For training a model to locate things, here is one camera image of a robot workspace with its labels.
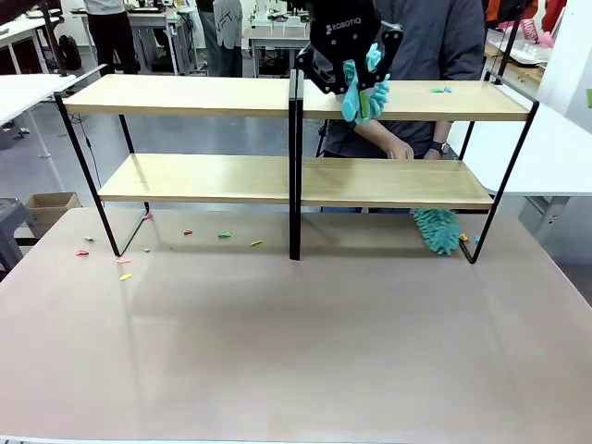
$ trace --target wooden shelf board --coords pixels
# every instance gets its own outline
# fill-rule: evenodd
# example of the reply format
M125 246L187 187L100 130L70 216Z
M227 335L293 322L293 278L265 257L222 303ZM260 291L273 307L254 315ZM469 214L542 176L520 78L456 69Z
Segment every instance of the wooden shelf board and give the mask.
M109 75L64 101L71 113L288 117L289 80ZM432 93L450 86L452 93ZM526 120L528 111L484 81L393 81L383 120ZM304 85L304 117L342 119L334 94Z
M449 86L452 93L433 93ZM381 120L525 121L528 110L485 81L399 80ZM335 96L323 94L310 80L304 85L304 117L343 119Z
M131 76L101 78L64 101L71 113L288 117L289 80Z
M288 158L132 154L99 191L112 202L287 204ZM302 204L488 209L462 162L305 159Z

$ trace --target robotiq logo text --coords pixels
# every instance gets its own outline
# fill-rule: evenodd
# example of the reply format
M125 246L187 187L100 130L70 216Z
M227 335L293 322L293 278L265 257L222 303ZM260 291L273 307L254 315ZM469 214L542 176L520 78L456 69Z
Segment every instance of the robotiq logo text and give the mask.
M335 25L327 25L327 35L333 31L342 30L343 28L349 28L350 26L361 24L361 18L352 18L351 20L342 21L341 23L336 23Z

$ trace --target wristwatch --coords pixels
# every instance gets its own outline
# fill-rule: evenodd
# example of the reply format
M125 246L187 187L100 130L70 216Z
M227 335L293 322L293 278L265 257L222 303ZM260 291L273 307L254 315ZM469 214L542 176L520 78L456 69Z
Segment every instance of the wristwatch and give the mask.
M450 151L450 145L448 145L447 143L432 142L430 145L430 149L436 150L442 155L446 155L448 154L448 151Z

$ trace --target red object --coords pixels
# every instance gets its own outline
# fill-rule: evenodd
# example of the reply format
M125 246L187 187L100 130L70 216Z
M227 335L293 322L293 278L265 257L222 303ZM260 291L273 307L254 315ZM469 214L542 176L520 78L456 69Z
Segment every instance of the red object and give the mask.
M567 6L567 0L549 0L547 14L543 18L543 31L552 32L563 9Z

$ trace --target desk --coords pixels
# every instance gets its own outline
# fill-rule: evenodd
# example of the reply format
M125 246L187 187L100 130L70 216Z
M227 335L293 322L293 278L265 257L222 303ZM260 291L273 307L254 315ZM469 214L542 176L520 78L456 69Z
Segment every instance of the desk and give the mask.
M85 13L72 12L73 17L81 18L89 45L92 47L94 60L97 62L96 49L92 44L93 39L89 31L88 17ZM156 43L152 33L153 29L164 29L166 31L175 75L189 74L191 72L191 64L195 68L195 64L197 63L195 51L190 51L190 46L188 45L189 39L192 39L191 30L186 30L187 26L176 9L169 9L158 14L132 13L128 14L128 18L133 30L134 46L138 61L140 62L141 73L145 74L150 71L149 67L156 57Z
M59 21L59 18L53 17L51 18L52 22L55 23ZM45 64L45 57L43 57L43 52L41 46L39 45L39 40L37 39L37 30L45 26L45 21L43 18L25 18L20 17L16 20L13 20L5 25L0 26L0 30L8 29L8 33L0 35L0 47L8 46L8 50L10 51L10 57L12 58L12 63L15 66L15 70L17 74L20 74L20 66L15 55L15 51L12 47L13 43L20 42L21 40L25 39L32 39L33 44L35 45L35 51L37 52L37 57L39 58L39 63L41 65L41 69L43 73L47 74L47 65Z
M267 47L290 50L290 67L294 67L296 52L310 41L310 29L306 26L287 27L282 25L245 28L242 38L251 40L253 51L253 72L259 77L259 50Z
M516 102L526 100L506 87L501 89ZM460 152L468 123L453 125L449 142ZM513 144L520 135L520 124L479 122L475 124L464 162L492 194L512 155ZM570 197L592 196L592 134L561 114L541 104L533 126L512 172L506 193L534 198L543 214L536 238L544 242L561 217ZM543 197L551 196L550 204Z
M107 211L119 236L140 213ZM467 233L483 224L461 220ZM0 430L51 442L592 436L592 311L518 222L496 218L473 266L428 252L412 219L392 215L305 215L294 263L287 224L155 211L119 265L96 211L70 210L0 283Z
M21 74L17 76L0 76L0 127L9 120L24 115L31 134L39 142L38 156L47 159L61 191L64 191L62 180L57 174L56 166L45 146L41 132L37 128L35 118L30 109L55 91L63 91L75 81L75 76L60 77L57 74Z

